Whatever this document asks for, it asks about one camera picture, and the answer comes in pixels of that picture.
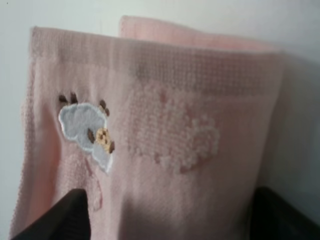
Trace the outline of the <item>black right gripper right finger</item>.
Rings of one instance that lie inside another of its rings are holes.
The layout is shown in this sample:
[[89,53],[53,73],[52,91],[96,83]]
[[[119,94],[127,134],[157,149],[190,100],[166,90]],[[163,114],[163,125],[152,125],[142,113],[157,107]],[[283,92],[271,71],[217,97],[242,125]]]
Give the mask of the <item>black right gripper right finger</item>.
[[250,240],[320,240],[320,226],[268,187],[256,189]]

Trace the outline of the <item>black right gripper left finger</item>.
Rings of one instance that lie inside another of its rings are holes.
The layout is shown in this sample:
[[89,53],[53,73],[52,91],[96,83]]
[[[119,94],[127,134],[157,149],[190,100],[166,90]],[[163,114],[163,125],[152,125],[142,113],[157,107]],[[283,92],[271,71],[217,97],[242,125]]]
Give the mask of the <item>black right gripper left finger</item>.
[[89,240],[91,224],[84,189],[69,191],[14,240]]

